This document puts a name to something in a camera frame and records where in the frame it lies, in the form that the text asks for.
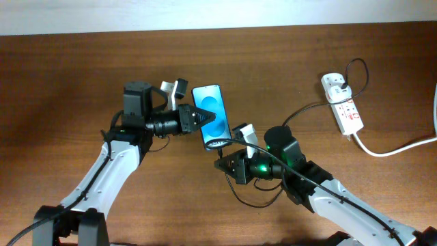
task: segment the white power strip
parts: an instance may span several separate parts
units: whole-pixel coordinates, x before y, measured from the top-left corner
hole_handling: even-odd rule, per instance
[[[345,83],[343,75],[339,73],[325,74],[322,77],[322,85],[326,92],[326,98],[330,103],[341,102],[352,97],[352,90],[349,85],[342,89]],[[361,116],[356,109],[354,101],[351,99],[337,105],[331,105],[335,119],[343,135],[351,135],[364,127]]]

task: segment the white wall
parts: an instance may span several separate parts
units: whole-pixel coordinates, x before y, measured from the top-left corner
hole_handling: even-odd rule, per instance
[[[0,35],[437,20],[437,0],[0,0]]]

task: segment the brown tabletop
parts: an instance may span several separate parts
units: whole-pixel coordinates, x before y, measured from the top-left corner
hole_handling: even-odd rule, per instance
[[[367,147],[386,152],[431,137],[436,28],[389,23],[0,37],[0,245],[29,225],[41,205],[58,205],[82,180],[100,152],[99,130],[108,130],[123,107],[128,81],[159,86],[184,78],[183,103],[193,102],[191,88],[217,83],[231,128],[252,123],[264,147],[270,127],[326,100],[323,74],[344,73],[352,58],[362,57],[370,84],[355,102]],[[353,65],[353,92],[364,82],[363,67]],[[437,143],[372,157],[340,133],[329,107],[299,115],[290,127],[307,159],[357,197],[418,230],[437,226]],[[342,230],[285,194],[268,208],[244,206],[214,169],[216,158],[203,149],[200,132],[172,137],[167,148],[147,154],[111,208],[111,241],[261,245]],[[274,195],[252,184],[235,188],[254,204]],[[29,235],[17,245],[30,242]]]

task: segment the smartphone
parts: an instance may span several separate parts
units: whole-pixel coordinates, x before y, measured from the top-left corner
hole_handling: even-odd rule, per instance
[[[226,138],[231,139],[231,131],[227,122],[225,104],[221,96],[219,85],[207,85],[196,87],[191,91],[193,95],[194,105],[200,109],[208,110],[216,114],[216,119],[200,128],[203,146],[206,150],[210,150],[205,144],[214,139]],[[216,142],[210,146],[226,146],[227,142]]]

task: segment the white cable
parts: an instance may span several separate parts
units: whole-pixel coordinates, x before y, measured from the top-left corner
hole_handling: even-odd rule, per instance
[[[397,154],[399,152],[402,152],[404,150],[408,150],[411,149],[413,147],[416,146],[420,146],[422,144],[428,144],[431,143],[433,141],[437,141],[437,85],[436,85],[436,92],[434,93],[434,108],[433,108],[433,114],[434,114],[434,131],[436,132],[436,136],[431,138],[431,139],[426,139],[423,141],[418,141],[416,143],[412,143],[408,146],[404,146],[402,148],[398,148],[397,150],[394,150],[392,152],[387,152],[387,153],[382,153],[382,154],[378,154],[378,153],[373,153],[372,151],[370,151],[369,149],[366,148],[366,146],[364,146],[364,144],[361,142],[360,138],[358,137],[358,135],[356,133],[353,133],[352,135],[354,136],[357,144],[367,153],[370,154],[374,157],[386,157],[386,156],[391,156],[393,154]]]

